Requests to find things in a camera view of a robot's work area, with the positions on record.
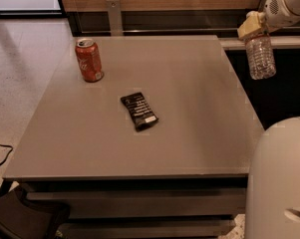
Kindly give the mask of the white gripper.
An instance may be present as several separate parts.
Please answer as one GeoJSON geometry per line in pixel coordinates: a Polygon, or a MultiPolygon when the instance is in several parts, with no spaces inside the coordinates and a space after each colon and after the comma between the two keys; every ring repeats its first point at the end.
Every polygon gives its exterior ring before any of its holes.
{"type": "Polygon", "coordinates": [[[237,29],[240,40],[252,36],[277,31],[289,27],[300,21],[300,16],[292,12],[285,0],[266,0],[263,12],[251,11],[245,21],[237,29]]]}

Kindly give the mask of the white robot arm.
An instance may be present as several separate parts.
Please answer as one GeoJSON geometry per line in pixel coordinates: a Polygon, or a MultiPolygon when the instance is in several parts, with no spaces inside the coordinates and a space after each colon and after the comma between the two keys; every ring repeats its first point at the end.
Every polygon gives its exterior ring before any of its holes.
{"type": "MultiPolygon", "coordinates": [[[[300,21],[300,0],[266,0],[238,28],[250,76],[276,74],[269,34],[300,21]]],[[[246,194],[245,239],[300,239],[300,117],[272,125],[252,156],[246,194]]]]}

